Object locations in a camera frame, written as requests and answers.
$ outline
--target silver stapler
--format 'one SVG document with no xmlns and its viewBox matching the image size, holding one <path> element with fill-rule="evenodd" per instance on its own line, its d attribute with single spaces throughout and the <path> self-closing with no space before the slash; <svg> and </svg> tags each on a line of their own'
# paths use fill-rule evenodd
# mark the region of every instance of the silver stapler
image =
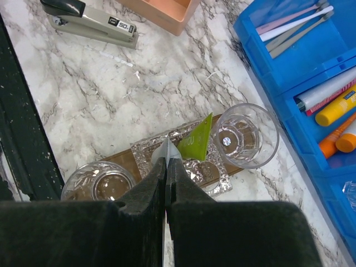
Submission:
<svg viewBox="0 0 356 267">
<path fill-rule="evenodd" d="M 134 49 L 139 34 L 127 23 L 79 0 L 40 0 L 54 29 Z"/>
</svg>

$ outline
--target clear glass cup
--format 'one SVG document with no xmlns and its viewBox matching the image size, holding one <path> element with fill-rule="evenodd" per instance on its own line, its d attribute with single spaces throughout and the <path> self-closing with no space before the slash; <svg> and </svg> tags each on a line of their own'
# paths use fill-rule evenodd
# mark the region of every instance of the clear glass cup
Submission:
<svg viewBox="0 0 356 267">
<path fill-rule="evenodd" d="M 123 167 L 96 161 L 80 167 L 65 183 L 61 200 L 117 200 L 136 185 Z"/>
<path fill-rule="evenodd" d="M 351 207 L 356 211 L 356 182 L 349 181 L 346 182 L 343 188 L 343 193 L 346 195 L 349 200 Z"/>
<path fill-rule="evenodd" d="M 211 135 L 224 162 L 243 169 L 267 164 L 279 145 L 275 118 L 264 108 L 249 103 L 226 110 Z"/>
</svg>

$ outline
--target black frame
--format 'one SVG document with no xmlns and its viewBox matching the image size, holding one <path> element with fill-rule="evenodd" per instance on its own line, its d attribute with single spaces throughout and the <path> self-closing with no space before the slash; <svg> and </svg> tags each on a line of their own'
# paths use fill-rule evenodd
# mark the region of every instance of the black frame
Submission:
<svg viewBox="0 0 356 267">
<path fill-rule="evenodd" d="M 1 15 L 0 138 L 22 192 L 31 200 L 60 199 L 64 182 Z"/>
</svg>

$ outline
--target metal screw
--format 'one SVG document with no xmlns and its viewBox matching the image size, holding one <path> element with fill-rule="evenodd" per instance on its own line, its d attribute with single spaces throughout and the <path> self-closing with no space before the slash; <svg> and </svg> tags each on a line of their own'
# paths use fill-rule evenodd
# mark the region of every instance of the metal screw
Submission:
<svg viewBox="0 0 356 267">
<path fill-rule="evenodd" d="M 63 26 L 65 24 L 67 24 L 67 21 L 65 21 L 62 18 L 59 18 L 59 17 L 52 17 L 52 18 L 53 18 L 53 22 L 58 26 Z"/>
</svg>

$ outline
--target plastic compartment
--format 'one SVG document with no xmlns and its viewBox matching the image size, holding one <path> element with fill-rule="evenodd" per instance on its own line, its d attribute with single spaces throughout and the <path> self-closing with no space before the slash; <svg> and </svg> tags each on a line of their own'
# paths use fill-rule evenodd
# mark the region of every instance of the plastic compartment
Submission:
<svg viewBox="0 0 356 267">
<path fill-rule="evenodd" d="M 270 92 L 272 96 L 280 95 L 316 75 L 320 75 L 318 83 L 321 83 L 330 78 L 326 70 L 356 56 L 356 36 L 348 30 L 354 23 L 356 2 L 329 0 L 335 12 L 330 19 L 279 57 L 274 60 L 270 57 L 266 43 L 260 39 L 256 27 L 301 11 L 316 2 L 255 0 L 235 23 L 235 30 L 262 85 L 273 88 Z M 316 20 L 310 21 L 304 28 Z"/>
<path fill-rule="evenodd" d="M 316 1 L 255 0 L 240 15 L 234 28 L 331 220 L 356 262 L 356 212 L 342 192 L 346 181 L 356 180 L 356 151 L 338 152 L 326 160 L 318 146 L 324 137 L 356 112 L 356 108 L 331 126 L 322 127 L 315 122 L 315 115 L 308 117 L 301 113 L 294 101 L 304 91 L 356 66 L 356 36 L 351 30 L 356 1 L 330 0 L 335 14 L 274 60 L 256 31 L 256 27 L 314 3 Z"/>
</svg>

